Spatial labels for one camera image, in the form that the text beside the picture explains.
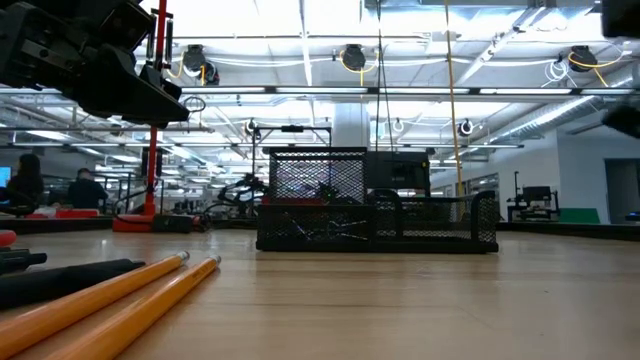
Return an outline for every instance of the mesh desk organizer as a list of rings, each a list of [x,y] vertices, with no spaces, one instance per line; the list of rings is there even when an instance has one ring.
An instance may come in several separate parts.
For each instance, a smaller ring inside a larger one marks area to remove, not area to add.
[[[366,188],[366,148],[270,148],[263,251],[490,253],[495,194],[401,198]]]

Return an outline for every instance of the black pipe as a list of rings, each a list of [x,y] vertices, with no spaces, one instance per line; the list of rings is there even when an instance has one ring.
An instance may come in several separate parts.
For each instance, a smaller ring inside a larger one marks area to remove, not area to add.
[[[3,252],[0,256],[0,275],[26,270],[31,265],[43,264],[46,261],[47,254],[44,253],[31,254],[28,250]]]
[[[166,43],[164,45],[164,60],[167,64],[171,64],[171,58],[173,57],[173,20],[167,20],[167,31],[166,31]]]
[[[153,50],[156,43],[156,23],[158,18],[155,15],[151,15],[153,21],[151,23],[151,29],[149,30],[149,37],[147,39],[147,60],[153,59]]]
[[[129,259],[27,272],[0,278],[0,309],[57,299],[144,266]]]

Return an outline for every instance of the wooden table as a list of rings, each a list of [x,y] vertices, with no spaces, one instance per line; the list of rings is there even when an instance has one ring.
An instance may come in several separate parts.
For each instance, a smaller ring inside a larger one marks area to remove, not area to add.
[[[500,254],[260,253],[255,233],[29,235],[48,267],[180,250],[221,271],[121,359],[633,359],[640,244],[499,233]],[[40,359],[171,274],[17,356]],[[0,313],[14,316],[28,309]]]

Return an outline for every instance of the fluorescent light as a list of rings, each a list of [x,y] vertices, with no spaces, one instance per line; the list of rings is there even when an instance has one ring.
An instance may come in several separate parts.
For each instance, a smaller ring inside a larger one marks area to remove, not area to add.
[[[469,149],[520,149],[524,145],[469,145]]]
[[[105,143],[73,143],[71,146],[76,147],[118,147],[120,144],[105,144]]]
[[[364,87],[278,87],[277,93],[285,94],[366,94]]]
[[[51,140],[60,140],[60,141],[64,141],[64,140],[69,140],[70,137],[65,135],[65,134],[61,134],[59,132],[56,131],[42,131],[42,130],[32,130],[32,131],[27,131],[28,134],[31,135],[35,135],[35,136],[40,136],[43,138],[47,138],[47,139],[51,139]]]
[[[450,94],[451,90],[449,88],[387,88],[387,94]],[[454,94],[468,94],[469,89],[464,88],[455,88],[453,89]]]
[[[191,159],[193,157],[193,155],[189,151],[183,149],[180,146],[174,146],[168,150],[170,153],[180,156],[181,158],[184,158],[184,159]]]
[[[140,159],[138,159],[135,156],[128,156],[128,155],[112,155],[112,158],[116,159],[116,160],[120,160],[123,162],[140,162]]]
[[[0,94],[3,95],[61,95],[60,91],[56,89],[14,89],[14,88],[0,88]]]
[[[81,148],[80,148],[80,150],[82,150],[82,151],[84,151],[84,152],[86,152],[86,153],[89,153],[89,154],[91,154],[91,155],[97,155],[97,156],[103,156],[103,155],[104,155],[104,154],[103,154],[103,153],[101,153],[101,152],[98,152],[98,151],[95,151],[95,150],[93,150],[93,149],[89,149],[89,148],[83,148],[83,147],[81,147]]]
[[[440,164],[440,163],[443,163],[443,164],[456,164],[455,160],[442,160],[442,161],[441,160],[429,160],[429,162],[431,164],[436,164],[436,165]]]
[[[249,94],[264,93],[264,87],[183,87],[182,95],[190,94]]]
[[[573,89],[481,89],[482,95],[566,95]]]
[[[63,147],[61,143],[12,143],[13,146],[25,146],[25,147]]]
[[[627,95],[634,92],[634,89],[584,89],[582,95]]]

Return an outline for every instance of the red metal stand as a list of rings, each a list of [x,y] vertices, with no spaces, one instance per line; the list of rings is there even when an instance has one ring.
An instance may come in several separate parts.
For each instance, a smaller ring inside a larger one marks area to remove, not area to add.
[[[158,35],[156,43],[156,60],[153,66],[162,72],[162,56],[164,54],[164,32],[167,20],[167,0],[160,0],[158,7]],[[151,139],[149,140],[149,171],[147,172],[147,195],[144,202],[144,215],[153,216],[156,213],[154,203],[154,189],[156,177],[156,149],[158,145],[158,128],[151,127]]]
[[[153,66],[159,72],[163,70],[162,56],[164,54],[165,23],[167,20],[167,0],[160,0],[158,7],[158,34],[156,54]],[[158,145],[158,128],[151,127],[151,139],[149,140],[149,171],[147,172],[147,194],[144,201],[142,215],[121,215],[113,220],[115,232],[151,232],[151,223],[156,213],[154,203],[154,190],[156,181],[156,150]]]

